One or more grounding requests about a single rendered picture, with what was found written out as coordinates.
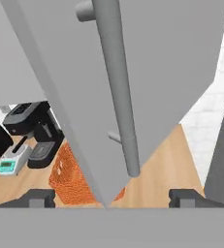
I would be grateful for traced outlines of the black coffee machine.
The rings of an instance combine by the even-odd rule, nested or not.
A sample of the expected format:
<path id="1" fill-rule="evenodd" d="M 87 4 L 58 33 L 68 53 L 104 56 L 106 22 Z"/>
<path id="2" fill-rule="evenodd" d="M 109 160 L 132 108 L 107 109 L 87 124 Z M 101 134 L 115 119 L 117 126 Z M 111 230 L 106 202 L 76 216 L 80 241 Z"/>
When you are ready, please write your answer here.
<path id="1" fill-rule="evenodd" d="M 22 136 L 13 148 L 13 153 L 26 140 L 36 140 L 36 146 L 27 162 L 27 167 L 33 170 L 48 167 L 65 138 L 52 115 L 48 101 L 18 104 L 5 116 L 3 125 L 12 136 Z"/>

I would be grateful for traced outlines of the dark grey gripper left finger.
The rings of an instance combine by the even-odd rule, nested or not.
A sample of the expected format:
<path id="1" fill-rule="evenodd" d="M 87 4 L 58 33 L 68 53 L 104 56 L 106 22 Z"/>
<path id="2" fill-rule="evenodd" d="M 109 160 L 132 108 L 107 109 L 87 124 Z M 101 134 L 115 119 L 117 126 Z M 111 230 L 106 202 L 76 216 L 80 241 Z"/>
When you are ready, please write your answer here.
<path id="1" fill-rule="evenodd" d="M 55 191 L 30 189 L 20 198 L 0 203 L 0 208 L 55 208 Z"/>

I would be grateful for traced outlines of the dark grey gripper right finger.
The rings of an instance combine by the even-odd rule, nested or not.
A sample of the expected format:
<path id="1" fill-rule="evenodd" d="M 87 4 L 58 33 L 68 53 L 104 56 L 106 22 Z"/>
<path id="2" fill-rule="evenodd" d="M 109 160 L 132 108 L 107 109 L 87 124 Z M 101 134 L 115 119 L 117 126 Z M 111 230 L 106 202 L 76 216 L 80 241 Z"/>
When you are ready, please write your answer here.
<path id="1" fill-rule="evenodd" d="M 169 207 L 177 208 L 223 208 L 224 203 L 204 198 L 194 189 L 171 189 Z"/>

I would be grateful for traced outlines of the orange woven basket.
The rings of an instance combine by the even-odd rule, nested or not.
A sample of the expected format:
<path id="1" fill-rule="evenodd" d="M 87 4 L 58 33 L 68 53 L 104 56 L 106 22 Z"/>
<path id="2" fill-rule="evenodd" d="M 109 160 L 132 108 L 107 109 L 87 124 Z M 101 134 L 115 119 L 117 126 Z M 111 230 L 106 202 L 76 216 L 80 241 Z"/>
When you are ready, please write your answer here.
<path id="1" fill-rule="evenodd" d="M 55 191 L 60 207 L 102 207 L 91 190 L 69 142 L 64 141 L 55 157 L 48 185 Z"/>

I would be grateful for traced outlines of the white kitchen scale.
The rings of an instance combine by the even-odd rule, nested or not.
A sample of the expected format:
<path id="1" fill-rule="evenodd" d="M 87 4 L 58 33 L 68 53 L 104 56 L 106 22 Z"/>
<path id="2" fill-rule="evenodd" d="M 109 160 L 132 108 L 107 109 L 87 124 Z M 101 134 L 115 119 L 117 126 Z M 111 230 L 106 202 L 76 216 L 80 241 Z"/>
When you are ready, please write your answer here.
<path id="1" fill-rule="evenodd" d="M 18 143 L 10 146 L 0 159 L 0 175 L 18 175 L 28 161 L 32 148 L 23 137 Z"/>

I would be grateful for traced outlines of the grey wall cabinet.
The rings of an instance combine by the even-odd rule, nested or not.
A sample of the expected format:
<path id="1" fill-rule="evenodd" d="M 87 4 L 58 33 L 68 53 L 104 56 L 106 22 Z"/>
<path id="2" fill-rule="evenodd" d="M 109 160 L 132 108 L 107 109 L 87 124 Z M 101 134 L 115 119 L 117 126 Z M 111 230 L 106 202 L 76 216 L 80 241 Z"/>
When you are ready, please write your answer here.
<path id="1" fill-rule="evenodd" d="M 0 3 L 0 106 L 43 101 L 45 98 Z"/>

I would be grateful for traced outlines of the grey cabinet door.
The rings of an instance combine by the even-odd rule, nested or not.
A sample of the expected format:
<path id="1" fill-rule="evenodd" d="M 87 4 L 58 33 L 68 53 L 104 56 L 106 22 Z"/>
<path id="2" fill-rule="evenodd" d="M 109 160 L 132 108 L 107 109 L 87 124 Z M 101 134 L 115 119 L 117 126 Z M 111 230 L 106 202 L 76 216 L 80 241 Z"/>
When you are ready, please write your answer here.
<path id="1" fill-rule="evenodd" d="M 110 204 L 130 176 L 96 21 L 82 0 L 0 0 L 97 199 Z M 119 0 L 142 166 L 213 82 L 224 0 Z"/>

